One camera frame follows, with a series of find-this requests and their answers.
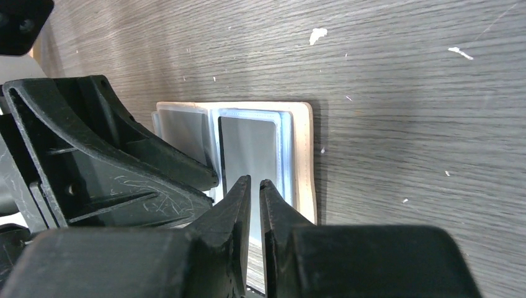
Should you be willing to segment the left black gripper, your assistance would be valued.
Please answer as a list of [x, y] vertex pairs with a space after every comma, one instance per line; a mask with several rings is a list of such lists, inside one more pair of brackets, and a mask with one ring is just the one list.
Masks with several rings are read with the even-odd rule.
[[[1, 1], [1, 287], [51, 286], [32, 232], [173, 227], [208, 211], [218, 175], [138, 123], [105, 76], [47, 78], [28, 56], [53, 1]], [[37, 136], [28, 139], [29, 132]]]

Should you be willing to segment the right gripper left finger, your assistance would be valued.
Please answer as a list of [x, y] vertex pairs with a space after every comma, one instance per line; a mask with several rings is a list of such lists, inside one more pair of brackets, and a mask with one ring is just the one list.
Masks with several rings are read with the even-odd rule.
[[251, 177], [184, 228], [61, 228], [22, 252], [2, 297], [243, 297]]

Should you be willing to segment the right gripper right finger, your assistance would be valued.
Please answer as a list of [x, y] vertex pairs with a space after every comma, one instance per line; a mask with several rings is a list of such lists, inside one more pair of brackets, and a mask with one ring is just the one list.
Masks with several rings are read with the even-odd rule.
[[479, 297], [453, 238], [429, 225], [315, 225], [260, 184], [267, 297]]

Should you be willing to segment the beige leather card holder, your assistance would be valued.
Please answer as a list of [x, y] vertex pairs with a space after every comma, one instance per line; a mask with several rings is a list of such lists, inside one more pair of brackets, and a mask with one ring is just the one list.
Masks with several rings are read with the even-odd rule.
[[[318, 221], [314, 186], [313, 111], [306, 102], [159, 102], [152, 114], [157, 136], [197, 161], [212, 166], [219, 184], [207, 191], [219, 202], [229, 191], [223, 174], [220, 117], [276, 124], [277, 178], [284, 201], [312, 223]], [[262, 242], [249, 236], [247, 288], [265, 291]]]

